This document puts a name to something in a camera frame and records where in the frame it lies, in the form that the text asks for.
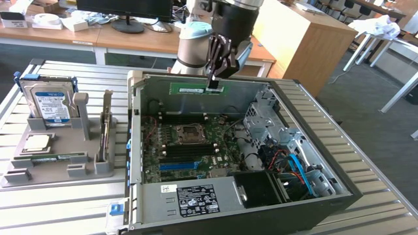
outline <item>metal profile rails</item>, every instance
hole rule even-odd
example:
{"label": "metal profile rails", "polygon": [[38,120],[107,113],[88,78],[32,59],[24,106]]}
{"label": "metal profile rails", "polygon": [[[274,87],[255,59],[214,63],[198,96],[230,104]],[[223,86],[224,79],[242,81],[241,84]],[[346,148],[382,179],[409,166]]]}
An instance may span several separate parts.
{"label": "metal profile rails", "polygon": [[[36,72],[40,74],[75,75],[79,78],[80,91],[90,94],[90,117],[99,117],[104,90],[114,90],[112,113],[119,120],[115,175],[88,181],[0,188],[0,234],[48,234],[51,231],[78,235],[104,234],[107,205],[124,197],[128,122],[126,78],[132,69],[136,68],[54,61],[46,61],[39,66]],[[418,234],[417,210],[305,88],[291,80],[279,80],[278,85],[365,194],[345,212],[330,216],[313,230],[298,234]],[[25,100],[16,90],[8,97],[12,98],[4,102],[9,105],[0,110],[4,113],[0,117],[0,174],[7,171],[8,159],[25,129],[29,113]],[[293,125],[291,118],[287,116],[285,119]]]}

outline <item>robotic arm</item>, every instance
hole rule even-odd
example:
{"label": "robotic arm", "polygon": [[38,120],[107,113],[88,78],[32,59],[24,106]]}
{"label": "robotic arm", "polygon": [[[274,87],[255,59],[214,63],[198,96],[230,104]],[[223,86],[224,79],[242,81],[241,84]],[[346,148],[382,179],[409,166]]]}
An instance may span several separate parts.
{"label": "robotic arm", "polygon": [[251,35],[263,1],[226,0],[216,3],[208,40],[208,89],[218,89],[220,78],[228,78],[239,71],[239,45]]}

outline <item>motherboard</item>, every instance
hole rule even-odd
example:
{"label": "motherboard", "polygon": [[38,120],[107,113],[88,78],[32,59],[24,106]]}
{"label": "motherboard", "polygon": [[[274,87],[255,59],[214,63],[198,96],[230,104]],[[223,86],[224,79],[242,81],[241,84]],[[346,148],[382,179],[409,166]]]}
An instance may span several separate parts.
{"label": "motherboard", "polygon": [[238,172],[242,157],[226,115],[144,116],[146,183],[224,177]]}

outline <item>white table leg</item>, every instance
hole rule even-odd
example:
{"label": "white table leg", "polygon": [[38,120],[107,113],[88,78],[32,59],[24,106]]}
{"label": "white table leg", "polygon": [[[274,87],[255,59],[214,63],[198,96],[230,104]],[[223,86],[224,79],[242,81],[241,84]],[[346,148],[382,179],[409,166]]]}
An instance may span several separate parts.
{"label": "white table leg", "polygon": [[374,43],[377,42],[377,40],[378,40],[377,38],[373,39],[373,41],[371,41],[371,43],[370,43],[370,45],[369,45],[366,51],[363,52],[363,55],[361,55],[359,59],[355,61],[355,64],[357,64],[357,65],[359,65],[359,64],[363,62],[363,59],[365,59],[367,53],[370,52],[370,50],[371,50],[371,48],[373,48]]}
{"label": "white table leg", "polygon": [[94,54],[96,56],[98,65],[106,65],[106,53],[107,49],[104,47],[95,47]]}
{"label": "white table leg", "polygon": [[411,137],[415,141],[418,141],[418,130],[411,134]]}
{"label": "white table leg", "polygon": [[343,71],[346,72],[355,60],[355,58],[358,57],[358,54],[361,53],[361,51],[363,50],[363,47],[366,46],[367,42],[369,42],[369,39],[370,39],[370,34],[366,34],[366,37],[363,39],[363,41],[361,42],[359,46],[358,46],[358,49],[355,50],[350,60],[349,60],[349,63],[346,64],[346,67],[343,68]]}
{"label": "white table leg", "polygon": [[271,68],[271,62],[265,62],[263,66],[261,67],[259,73],[257,74],[258,77],[267,77]]}
{"label": "white table leg", "polygon": [[411,91],[411,89],[415,87],[417,84],[418,84],[418,72],[411,77],[411,79],[407,81],[407,83],[401,88],[401,90],[394,95],[394,97],[390,99],[390,101],[383,106],[383,108],[379,110],[382,113],[387,112],[387,110],[391,108],[391,106],[395,104],[395,102]]}
{"label": "white table leg", "polygon": [[391,43],[393,43],[393,41],[389,41],[389,42],[387,42],[387,44],[386,44],[386,46],[383,47],[382,51],[379,52],[377,58],[375,58],[374,61],[371,62],[370,67],[374,67],[374,65],[377,64],[377,62],[378,62],[381,56],[382,56],[382,55],[385,54],[385,52],[387,51],[387,49],[389,49]]}

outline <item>monitor stand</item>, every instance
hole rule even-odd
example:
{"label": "monitor stand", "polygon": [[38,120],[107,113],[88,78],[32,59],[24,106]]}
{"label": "monitor stand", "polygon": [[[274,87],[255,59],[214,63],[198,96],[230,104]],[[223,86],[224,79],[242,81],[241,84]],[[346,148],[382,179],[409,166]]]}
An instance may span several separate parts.
{"label": "monitor stand", "polygon": [[142,33],[144,31],[142,23],[131,21],[130,16],[126,16],[126,20],[114,21],[112,28],[122,33]]}

